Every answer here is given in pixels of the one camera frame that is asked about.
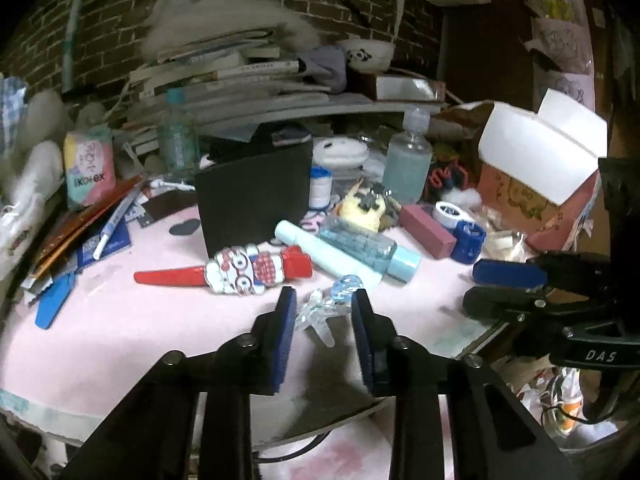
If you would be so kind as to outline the clear blue plastic hair clip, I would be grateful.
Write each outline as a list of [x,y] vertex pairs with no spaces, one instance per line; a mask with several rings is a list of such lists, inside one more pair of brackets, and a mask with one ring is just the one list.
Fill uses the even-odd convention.
[[294,330],[303,332],[311,328],[322,344],[328,348],[335,346],[328,319],[350,315],[352,295],[363,288],[357,275],[349,274],[339,278],[329,289],[315,289],[296,315]]

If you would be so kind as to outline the blue pencil sharpener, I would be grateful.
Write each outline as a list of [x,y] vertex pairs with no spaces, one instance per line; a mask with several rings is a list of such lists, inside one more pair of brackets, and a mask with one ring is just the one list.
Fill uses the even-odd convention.
[[456,244],[450,257],[458,263],[473,264],[482,252],[486,231],[475,222],[461,220],[454,228]]

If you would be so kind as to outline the red cartoon hair clip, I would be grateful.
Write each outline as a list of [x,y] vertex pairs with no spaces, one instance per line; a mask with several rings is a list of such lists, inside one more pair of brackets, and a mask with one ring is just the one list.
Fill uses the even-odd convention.
[[311,278],[312,261],[299,246],[280,252],[259,250],[256,245],[221,249],[204,266],[139,271],[138,284],[167,287],[208,287],[217,295],[259,295],[288,281]]

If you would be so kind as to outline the clear blue capped bottle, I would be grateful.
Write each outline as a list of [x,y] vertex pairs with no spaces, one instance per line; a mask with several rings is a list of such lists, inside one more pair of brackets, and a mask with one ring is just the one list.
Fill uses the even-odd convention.
[[355,258],[378,274],[388,274],[409,283],[419,269],[422,257],[391,238],[357,226],[341,217],[326,217],[318,237]]

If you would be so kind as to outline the white blue tape roll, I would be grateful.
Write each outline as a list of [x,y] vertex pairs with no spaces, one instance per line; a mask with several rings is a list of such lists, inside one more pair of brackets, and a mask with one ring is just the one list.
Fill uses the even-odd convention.
[[432,216],[448,231],[453,231],[460,221],[472,222],[472,217],[455,204],[440,200],[433,208]]

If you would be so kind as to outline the light blue cream tube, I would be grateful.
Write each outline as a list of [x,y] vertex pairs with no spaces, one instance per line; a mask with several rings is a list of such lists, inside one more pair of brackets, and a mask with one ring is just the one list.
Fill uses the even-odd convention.
[[382,281],[382,275],[375,270],[288,220],[281,220],[276,225],[274,237],[286,246],[299,246],[315,266],[334,278],[356,275],[366,287],[375,286]]

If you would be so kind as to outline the black box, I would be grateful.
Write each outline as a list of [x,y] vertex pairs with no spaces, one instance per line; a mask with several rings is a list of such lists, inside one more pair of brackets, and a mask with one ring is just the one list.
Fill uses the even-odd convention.
[[282,220],[308,211],[310,141],[217,164],[195,175],[198,214],[209,257],[222,248],[268,242]]

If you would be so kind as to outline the pink mat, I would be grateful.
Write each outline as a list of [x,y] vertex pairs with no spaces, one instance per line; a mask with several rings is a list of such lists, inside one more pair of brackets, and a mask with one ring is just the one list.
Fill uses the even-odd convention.
[[[53,324],[17,307],[1,335],[1,407],[24,424],[81,441],[166,352],[197,356],[246,333],[279,294],[216,296],[208,288],[136,283],[139,270],[197,266],[207,254],[201,233],[172,235],[193,219],[189,208],[147,228],[132,226],[129,248],[78,275]],[[254,401],[253,438],[270,444],[306,434],[370,408],[349,318],[334,318],[327,347],[312,330],[294,336],[275,396]]]

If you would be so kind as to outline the clear cellophane wrappers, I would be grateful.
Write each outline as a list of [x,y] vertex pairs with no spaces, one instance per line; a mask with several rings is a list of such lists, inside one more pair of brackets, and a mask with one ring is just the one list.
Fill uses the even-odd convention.
[[489,259],[523,263],[533,255],[525,234],[514,229],[499,211],[481,206],[474,212],[474,218],[487,233],[484,252]]

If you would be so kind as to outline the white cotton ball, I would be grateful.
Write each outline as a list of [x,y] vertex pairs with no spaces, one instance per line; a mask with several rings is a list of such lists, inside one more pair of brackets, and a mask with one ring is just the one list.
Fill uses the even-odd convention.
[[482,204],[480,193],[475,188],[452,188],[442,193],[444,202],[454,204],[462,209],[474,209]]

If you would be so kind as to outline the pink rectangular block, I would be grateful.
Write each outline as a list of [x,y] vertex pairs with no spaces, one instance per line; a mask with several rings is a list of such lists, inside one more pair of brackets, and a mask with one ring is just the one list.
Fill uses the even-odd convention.
[[434,258],[449,258],[456,238],[419,205],[403,206],[399,224]]

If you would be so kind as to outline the white pink cardboard box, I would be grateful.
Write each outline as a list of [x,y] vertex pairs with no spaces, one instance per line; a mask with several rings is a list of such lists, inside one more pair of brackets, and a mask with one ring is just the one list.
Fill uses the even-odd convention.
[[549,89],[536,113],[495,102],[477,151],[483,204],[537,252],[570,248],[599,192],[606,121]]

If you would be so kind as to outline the red black scrunchie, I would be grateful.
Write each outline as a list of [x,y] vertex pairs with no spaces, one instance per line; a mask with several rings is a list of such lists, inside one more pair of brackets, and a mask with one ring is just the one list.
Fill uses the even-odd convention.
[[469,187],[469,173],[459,164],[459,159],[448,162],[438,162],[428,173],[426,188],[431,197],[441,196],[442,193],[466,190]]

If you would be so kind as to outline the yellow plush hair clip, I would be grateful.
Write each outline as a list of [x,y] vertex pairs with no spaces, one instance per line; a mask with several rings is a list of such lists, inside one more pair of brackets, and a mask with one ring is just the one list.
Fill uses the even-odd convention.
[[390,201],[390,192],[381,183],[358,180],[335,206],[337,217],[360,228],[383,232],[396,224],[396,208]]

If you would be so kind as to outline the blue lid white jar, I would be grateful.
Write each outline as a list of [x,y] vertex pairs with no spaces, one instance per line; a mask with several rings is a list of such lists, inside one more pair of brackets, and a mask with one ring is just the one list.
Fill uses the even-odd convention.
[[332,171],[321,166],[312,166],[309,180],[308,207],[310,210],[325,210],[332,196]]

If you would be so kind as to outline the clear frosted liquid bottle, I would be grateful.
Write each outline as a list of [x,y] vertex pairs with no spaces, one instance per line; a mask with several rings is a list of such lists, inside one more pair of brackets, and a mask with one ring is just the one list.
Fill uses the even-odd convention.
[[401,133],[390,139],[382,185],[401,205],[416,204],[424,190],[433,148],[425,139],[431,115],[422,108],[405,112]]

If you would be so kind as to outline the blue booklet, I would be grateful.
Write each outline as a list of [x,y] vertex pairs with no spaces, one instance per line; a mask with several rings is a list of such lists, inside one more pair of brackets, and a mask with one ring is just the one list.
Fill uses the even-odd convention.
[[[93,253],[98,247],[100,239],[101,227],[97,226],[90,231],[89,236],[77,249],[76,256],[79,270],[85,269],[87,266],[92,266],[93,263],[96,263],[96,259],[93,258]],[[100,259],[111,257],[111,255],[116,254],[116,252],[121,252],[122,250],[128,249],[130,246],[131,240],[127,223],[122,219],[118,222],[111,238],[102,250]]]

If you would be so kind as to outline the panda plush pouch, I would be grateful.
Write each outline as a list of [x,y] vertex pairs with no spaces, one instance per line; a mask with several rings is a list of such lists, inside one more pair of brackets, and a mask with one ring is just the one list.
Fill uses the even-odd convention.
[[367,144],[346,136],[321,139],[314,144],[312,160],[329,170],[354,169],[369,157]]

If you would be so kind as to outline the white blue pen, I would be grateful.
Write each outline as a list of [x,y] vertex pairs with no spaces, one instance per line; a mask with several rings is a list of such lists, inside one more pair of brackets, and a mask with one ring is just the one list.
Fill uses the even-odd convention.
[[136,200],[142,189],[143,183],[135,185],[132,190],[122,199],[122,201],[118,204],[116,209],[113,211],[111,217],[108,219],[107,224],[103,227],[100,233],[100,239],[98,244],[96,245],[96,249],[94,250],[92,256],[94,260],[99,260],[101,258],[104,249],[107,243],[113,236],[115,229],[117,228],[120,220],[126,216],[126,212],[132,205],[132,203]]

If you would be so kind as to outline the teal capped water bottle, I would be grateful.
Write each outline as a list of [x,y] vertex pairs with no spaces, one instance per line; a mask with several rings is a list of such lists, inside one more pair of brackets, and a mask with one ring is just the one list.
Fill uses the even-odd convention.
[[167,110],[157,130],[160,156],[168,172],[177,178],[191,179],[200,168],[200,146],[194,119],[184,107],[183,88],[171,88],[166,94]]

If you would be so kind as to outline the blue flat tag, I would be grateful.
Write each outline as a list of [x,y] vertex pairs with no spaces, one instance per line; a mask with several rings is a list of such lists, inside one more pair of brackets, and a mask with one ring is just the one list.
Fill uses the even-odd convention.
[[76,282],[74,272],[57,278],[40,296],[35,324],[42,330],[48,330],[62,309]]

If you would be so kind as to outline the brown white box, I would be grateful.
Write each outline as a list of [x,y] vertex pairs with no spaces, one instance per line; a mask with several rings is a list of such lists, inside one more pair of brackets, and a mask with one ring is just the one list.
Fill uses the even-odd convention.
[[375,78],[378,101],[444,102],[446,84],[427,78],[381,75]]

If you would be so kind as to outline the orange brown flat packets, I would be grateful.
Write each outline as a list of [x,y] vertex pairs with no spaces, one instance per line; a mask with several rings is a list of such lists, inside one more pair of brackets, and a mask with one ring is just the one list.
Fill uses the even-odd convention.
[[119,182],[95,204],[82,211],[66,211],[65,214],[58,218],[52,231],[44,239],[43,244],[36,253],[35,260],[28,271],[24,284],[27,287],[32,286],[32,283],[41,278],[83,232],[87,231],[90,226],[93,226],[118,205],[142,180],[142,175],[137,174],[130,179]]

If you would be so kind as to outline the stack of books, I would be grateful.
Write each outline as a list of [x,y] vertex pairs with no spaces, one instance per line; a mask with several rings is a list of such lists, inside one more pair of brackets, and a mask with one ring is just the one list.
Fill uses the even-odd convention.
[[140,136],[156,131],[167,110],[166,94],[183,88],[186,111],[203,136],[230,133],[248,118],[311,107],[370,105],[358,93],[331,93],[299,73],[297,56],[284,55],[277,33],[249,30],[187,44],[163,52],[155,62],[130,73],[136,92],[126,111],[122,130]]

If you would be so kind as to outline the kotex pad package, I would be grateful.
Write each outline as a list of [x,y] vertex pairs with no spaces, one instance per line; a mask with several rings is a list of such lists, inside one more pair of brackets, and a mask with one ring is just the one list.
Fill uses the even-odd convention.
[[63,160],[70,210],[97,203],[116,185],[113,133],[105,124],[67,133]]

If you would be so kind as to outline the white panda bowl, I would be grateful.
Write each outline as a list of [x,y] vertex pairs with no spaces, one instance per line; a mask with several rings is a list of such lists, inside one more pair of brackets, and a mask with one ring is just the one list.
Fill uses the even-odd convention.
[[385,73],[395,54],[392,42],[375,39],[347,39],[338,45],[345,52],[347,66],[362,74]]

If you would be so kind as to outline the purple grey cloth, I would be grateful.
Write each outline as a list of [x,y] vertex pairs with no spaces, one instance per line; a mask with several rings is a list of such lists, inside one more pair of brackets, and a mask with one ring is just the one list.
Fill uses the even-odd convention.
[[309,81],[341,93],[347,86],[346,53],[339,46],[323,46],[297,53],[299,73]]

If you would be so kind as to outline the white plush toy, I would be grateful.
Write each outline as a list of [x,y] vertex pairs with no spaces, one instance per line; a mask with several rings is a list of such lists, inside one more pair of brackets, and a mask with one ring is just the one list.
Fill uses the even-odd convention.
[[1,277],[7,278],[44,221],[47,200],[63,181],[65,105],[48,89],[28,101],[10,145],[1,145]]

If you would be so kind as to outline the white fluffy fur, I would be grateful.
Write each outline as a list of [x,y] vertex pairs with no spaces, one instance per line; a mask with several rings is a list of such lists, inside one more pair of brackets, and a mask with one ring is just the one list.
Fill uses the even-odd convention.
[[313,24],[273,0],[156,0],[144,24],[149,30],[139,52],[147,61],[165,50],[249,30],[273,29],[293,51],[321,44]]

